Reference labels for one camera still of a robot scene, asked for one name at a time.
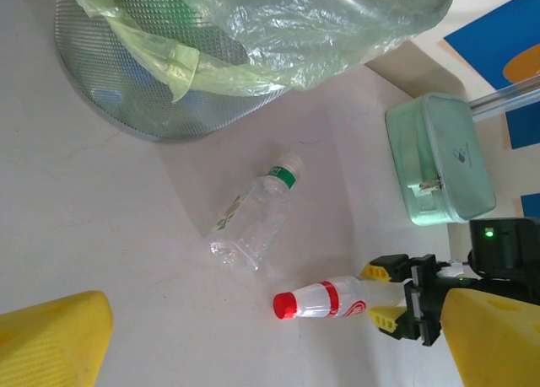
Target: red logo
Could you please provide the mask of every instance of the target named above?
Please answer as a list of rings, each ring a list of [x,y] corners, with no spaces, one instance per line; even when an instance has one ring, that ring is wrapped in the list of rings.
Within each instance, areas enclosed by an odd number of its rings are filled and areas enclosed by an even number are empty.
[[[351,308],[347,310],[345,314],[343,314],[343,317],[349,317],[350,315],[356,315],[356,314],[362,314],[365,311],[365,301],[359,300],[353,305],[351,305]]]

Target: small plastic bottle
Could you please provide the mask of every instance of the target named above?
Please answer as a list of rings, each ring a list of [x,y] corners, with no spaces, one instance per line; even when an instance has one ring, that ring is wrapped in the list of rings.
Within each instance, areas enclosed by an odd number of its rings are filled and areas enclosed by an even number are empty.
[[[302,160],[286,153],[265,176],[255,179],[208,236],[212,253],[236,270],[256,271],[284,222],[290,190],[303,170]]]
[[[296,317],[347,317],[362,314],[373,307],[397,306],[403,300],[401,283],[340,276],[295,292],[276,295],[273,310],[281,320]]]

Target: mint green container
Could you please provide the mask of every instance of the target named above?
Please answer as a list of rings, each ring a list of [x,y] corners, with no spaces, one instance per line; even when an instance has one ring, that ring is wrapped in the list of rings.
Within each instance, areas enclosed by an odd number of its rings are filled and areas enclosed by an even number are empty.
[[[415,224],[466,223],[495,208],[468,103],[426,94],[387,111],[386,129]]]

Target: white bottle cap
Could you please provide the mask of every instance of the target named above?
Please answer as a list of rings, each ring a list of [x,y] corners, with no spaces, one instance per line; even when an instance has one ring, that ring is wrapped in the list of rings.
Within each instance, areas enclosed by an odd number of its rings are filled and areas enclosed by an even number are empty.
[[[293,153],[286,153],[282,155],[274,164],[274,166],[281,166],[294,175],[296,181],[304,174],[304,163],[302,160]]]

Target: empty water bottle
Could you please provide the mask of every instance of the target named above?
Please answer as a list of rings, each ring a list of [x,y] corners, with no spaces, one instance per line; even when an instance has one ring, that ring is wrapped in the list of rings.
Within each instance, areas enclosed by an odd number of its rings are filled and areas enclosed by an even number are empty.
[[[212,253],[236,270],[256,271],[284,222],[290,190],[303,170],[302,160],[286,153],[255,179],[208,236]]]

